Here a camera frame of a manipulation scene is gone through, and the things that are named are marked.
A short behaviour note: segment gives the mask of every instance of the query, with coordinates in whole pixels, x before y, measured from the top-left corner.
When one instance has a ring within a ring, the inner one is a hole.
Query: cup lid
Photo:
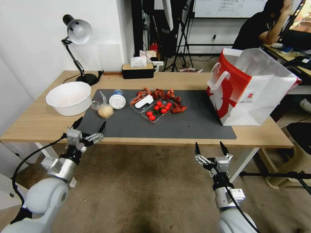
[[[121,109],[125,106],[126,100],[122,95],[115,94],[109,98],[109,104],[114,109]]]

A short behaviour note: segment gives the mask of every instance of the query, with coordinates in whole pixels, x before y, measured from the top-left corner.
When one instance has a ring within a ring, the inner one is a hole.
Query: tissue box
[[[146,67],[131,67],[123,64],[122,74],[124,79],[153,78],[153,64],[147,63]]]

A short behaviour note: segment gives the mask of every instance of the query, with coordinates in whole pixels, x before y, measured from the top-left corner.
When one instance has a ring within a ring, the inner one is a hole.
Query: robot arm
[[[68,197],[68,186],[74,176],[74,170],[80,163],[82,153],[86,148],[101,141],[104,136],[106,122],[98,133],[85,135],[75,129],[75,124],[67,130],[66,153],[59,158],[46,157],[41,165],[51,176],[33,185],[27,195],[24,205],[17,217],[7,225],[2,233],[49,233],[53,221]],[[42,215],[32,219],[32,214]]]
[[[195,144],[195,160],[209,171],[213,178],[215,201],[220,211],[218,230],[220,233],[252,233],[259,232],[251,217],[240,209],[241,202],[245,200],[242,189],[235,189],[229,181],[229,164],[232,154],[220,142],[223,156],[205,158],[201,155],[198,144]]]

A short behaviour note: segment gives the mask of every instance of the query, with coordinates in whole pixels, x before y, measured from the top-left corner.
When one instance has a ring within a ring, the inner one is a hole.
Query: whiteboard
[[[301,0],[294,0],[295,10]],[[196,18],[250,18],[263,11],[267,0],[195,0]]]

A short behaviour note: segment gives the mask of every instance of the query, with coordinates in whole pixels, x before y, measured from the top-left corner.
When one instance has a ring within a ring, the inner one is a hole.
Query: desk lamp
[[[72,55],[72,53],[68,47],[68,45],[70,45],[71,43],[74,43],[74,44],[86,43],[92,35],[91,25],[84,20],[74,19],[71,15],[64,15],[63,22],[67,26],[68,36],[62,40],[62,43],[65,46],[65,48],[67,49],[71,58],[73,59],[74,64],[76,65],[76,67],[78,68],[78,70],[81,73],[81,75],[79,77],[77,77],[76,81],[87,83],[90,86],[98,83],[100,76],[102,75],[103,71],[98,72],[98,77],[96,77],[96,75],[90,74],[90,73],[85,74],[83,66],[80,64],[80,62],[78,60],[75,59],[75,57]]]

